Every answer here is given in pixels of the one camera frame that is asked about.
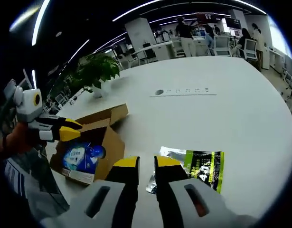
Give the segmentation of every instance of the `cardboard box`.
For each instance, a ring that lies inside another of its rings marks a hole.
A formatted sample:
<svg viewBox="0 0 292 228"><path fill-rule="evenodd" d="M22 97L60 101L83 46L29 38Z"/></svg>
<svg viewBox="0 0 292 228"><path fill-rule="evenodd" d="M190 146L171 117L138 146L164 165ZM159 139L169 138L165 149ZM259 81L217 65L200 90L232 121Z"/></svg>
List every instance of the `cardboard box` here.
<svg viewBox="0 0 292 228"><path fill-rule="evenodd" d="M106 150L106 156L98 159L95 174L65 169L62 161L66 152L66 142L61 141L56 146L57 152L51 158L50 167L67 178L82 184L89 185L95 180L104 180L114 163L123 158L125 150L124 142L119 134L111 128L111 125L123 119L127 114L127 105L122 104L76 120L83 125L78 140L102 145Z"/></svg>

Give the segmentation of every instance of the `desk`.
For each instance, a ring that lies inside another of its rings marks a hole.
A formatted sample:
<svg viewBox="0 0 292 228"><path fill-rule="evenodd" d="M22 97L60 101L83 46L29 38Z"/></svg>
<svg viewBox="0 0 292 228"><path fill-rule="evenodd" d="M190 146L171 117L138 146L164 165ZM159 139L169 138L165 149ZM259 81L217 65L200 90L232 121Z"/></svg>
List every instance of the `desk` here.
<svg viewBox="0 0 292 228"><path fill-rule="evenodd" d="M162 42L162 43L159 43L159 44L153 44L151 46L148 46L148 47L144 47L142 49L139 49L137 51L135 51L134 53L132 53L132 55L136 55L142 51L146 51L146 50L149 50L149 49L153 49L153 48L156 48L156 47L160 47L160 46L163 46L163 45L170 45L172 44L172 41L166 41L166 42Z"/></svg>
<svg viewBox="0 0 292 228"><path fill-rule="evenodd" d="M269 65L281 74L283 72L284 58L279 53L269 50Z"/></svg>
<svg viewBox="0 0 292 228"><path fill-rule="evenodd" d="M180 42L180 38L174 39L173 42ZM207 56L207 42L204 37L193 37L193 42L196 46L197 56Z"/></svg>
<svg viewBox="0 0 292 228"><path fill-rule="evenodd" d="M226 206L257 218L266 212L292 169L292 115L260 72L241 58L207 56L155 62L120 74L107 98L83 92L58 115L77 119L128 105L129 115L118 133L126 145L125 156L141 157L133 228L162 227L156 196L145 190L161 146L224 151L221 194ZM194 86L213 88L217 95L150 97L158 89ZM48 159L55 145L48 143ZM52 172L70 203L83 187Z"/></svg>

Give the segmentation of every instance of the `led light strip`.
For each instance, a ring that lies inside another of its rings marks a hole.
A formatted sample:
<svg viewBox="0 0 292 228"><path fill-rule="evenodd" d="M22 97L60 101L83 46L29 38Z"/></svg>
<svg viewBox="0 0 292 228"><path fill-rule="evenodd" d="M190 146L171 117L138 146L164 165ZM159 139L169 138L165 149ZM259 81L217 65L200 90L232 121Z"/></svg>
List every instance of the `led light strip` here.
<svg viewBox="0 0 292 228"><path fill-rule="evenodd" d="M181 15L175 15L175 16L171 16L171 17L167 17L167 18L161 18L158 20L154 20L149 22L149 24L160 21L160 20L165 20L165 19L169 19L169 18L177 18L177 17L182 17L182 16L188 16L188 15L195 15L195 14L215 14L215 15L221 15L221 16L226 16L226 17L230 17L230 15L228 14L222 14L222 13L188 13L188 14L181 14Z"/></svg>
<svg viewBox="0 0 292 228"><path fill-rule="evenodd" d="M114 44L117 44L118 42L121 42L121 41L124 40L124 39L126 39L126 37L124 37L124 38L122 38L122 39L116 41L115 43L111 44L110 46L112 47Z"/></svg>
<svg viewBox="0 0 292 228"><path fill-rule="evenodd" d="M241 1L241 0L232 0L232 1L240 2L240 3L242 3L242 4L246 5L246 6L250 6L250 7L254 8L254 9L260 11L260 12L263 13L263 14L267 14L265 11L263 11L263 10L261 10L261 9L259 9L259 8L257 8L257 7L255 7L255 6L253 6L253 5L251 5L251 4L247 3L247 2L244 2L244 1Z"/></svg>
<svg viewBox="0 0 292 228"><path fill-rule="evenodd" d="M101 49L101 48L103 48L104 46L106 46L108 43L112 42L113 40L116 40L118 37L121 37L122 35L124 35L124 34L126 34L126 33L127 33L127 32L124 32L124 33L120 34L119 36L117 36L117 37L111 39L110 41L108 41L108 42L105 43L104 45L101 45L98 49L96 49L96 50L93 52L93 54L94 54L95 52L97 52L99 49Z"/></svg>
<svg viewBox="0 0 292 228"><path fill-rule="evenodd" d="M75 53L74 53L74 55L72 55L72 57L70 58L70 60L67 62L67 63L69 63L73 58L74 58L74 56L79 52L79 50L80 49L82 49L83 48L83 46L84 45L86 45L86 43L87 42L89 42L90 40L87 40Z"/></svg>
<svg viewBox="0 0 292 228"><path fill-rule="evenodd" d="M42 6L40 8L40 11L37 15L37 19L36 19L36 23L35 23L35 27L34 27L34 32L33 32L33 38L32 38L32 46L34 46L36 44L40 23L41 23L42 17L46 11L46 8L47 8L49 2L50 2L50 0L43 1Z"/></svg>
<svg viewBox="0 0 292 228"><path fill-rule="evenodd" d="M37 87L36 87L35 70L32 70L32 78L33 78L34 89L37 89Z"/></svg>
<svg viewBox="0 0 292 228"><path fill-rule="evenodd" d="M131 10L129 10L129 11L123 13L122 15L118 16L117 18L113 19L112 21L114 22L114 21L118 20L119 18L122 18L123 16L127 15L128 13L131 13L131 12L133 12L133 11L135 11L135 10L141 8L141 7L144 7L144 6L150 5L150 4L155 3L155 2L158 2L158 1L162 1L162 0L153 0L153 1L146 2L146 3L144 3L144 4L142 4L142 5L138 6L138 7L135 7L135 8L133 8L133 9L131 9Z"/></svg>
<svg viewBox="0 0 292 228"><path fill-rule="evenodd" d="M27 11L25 11L24 13L22 13L10 26L9 31L14 30L18 25L20 25L21 23L23 23L26 19L28 19L29 17L31 17L34 13L37 12L37 10L39 9L39 7L34 7L32 9L28 9Z"/></svg>
<svg viewBox="0 0 292 228"><path fill-rule="evenodd" d="M241 10L241 11L245 10L245 11L248 11L248 13L251 13L251 12L250 12L249 10L247 10L247 9L242 9L241 7L233 6L233 5L228 5L228 4L224 4L224 3L210 2L210 1L197 1L197 2L193 1L193 2L182 2L182 3L176 3L176 4L167 5L167 6L162 6L162 7L160 7L160 8L156 8L156 9L151 9L151 10L149 10L149 11L147 11L147 12L141 13L140 16L141 16L141 15L144 15L144 14L146 14L146 13L150 13L150 12L155 11L155 10L160 10L160 9L162 9L162 8L166 8L166 7L170 7L170 6L176 6L176 5L182 5L182 4L191 4L191 3L192 3L192 4L195 4L195 3L199 3L199 4L217 4L217 5L223 5L223 6L231 6L231 7L233 7L233 8L237 8L237 9L239 9L239 10Z"/></svg>
<svg viewBox="0 0 292 228"><path fill-rule="evenodd" d="M163 23L163 24L159 24L159 25L167 25L167 24L172 24L172 23L177 23L178 21L175 20L175 21L170 21L170 22L167 22L167 23Z"/></svg>
<svg viewBox="0 0 292 228"><path fill-rule="evenodd" d="M149 22L149 24L160 21L160 20L165 20L165 19L169 19L169 18L177 18L177 17L181 17L181 16L188 16L188 15L194 15L194 14L195 13L187 13L187 14L180 14L180 15L175 15L175 16L171 16L171 17L167 17L167 18L161 18L158 20L151 21L151 22Z"/></svg>

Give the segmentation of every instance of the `potted plant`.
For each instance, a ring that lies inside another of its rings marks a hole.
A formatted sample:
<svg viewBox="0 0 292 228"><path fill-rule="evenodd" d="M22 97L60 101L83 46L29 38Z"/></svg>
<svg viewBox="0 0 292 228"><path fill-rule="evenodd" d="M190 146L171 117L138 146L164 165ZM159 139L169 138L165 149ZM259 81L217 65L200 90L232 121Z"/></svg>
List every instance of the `potted plant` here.
<svg viewBox="0 0 292 228"><path fill-rule="evenodd" d="M85 90L94 92L94 97L106 96L111 90L111 79L119 75L117 60L105 54L86 57L87 62L78 65L73 77L83 84Z"/></svg>

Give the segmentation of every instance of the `window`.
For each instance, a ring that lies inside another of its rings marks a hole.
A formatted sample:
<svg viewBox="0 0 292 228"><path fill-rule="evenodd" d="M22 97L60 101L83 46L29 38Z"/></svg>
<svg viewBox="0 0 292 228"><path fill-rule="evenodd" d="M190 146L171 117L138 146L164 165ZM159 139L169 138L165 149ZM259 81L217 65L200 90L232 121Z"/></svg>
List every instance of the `window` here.
<svg viewBox="0 0 292 228"><path fill-rule="evenodd" d="M271 39L273 42L273 47L283 52L284 54L288 55L292 59L292 52L286 42L285 37L279 30L279 27L271 17L268 17L268 23L271 33Z"/></svg>

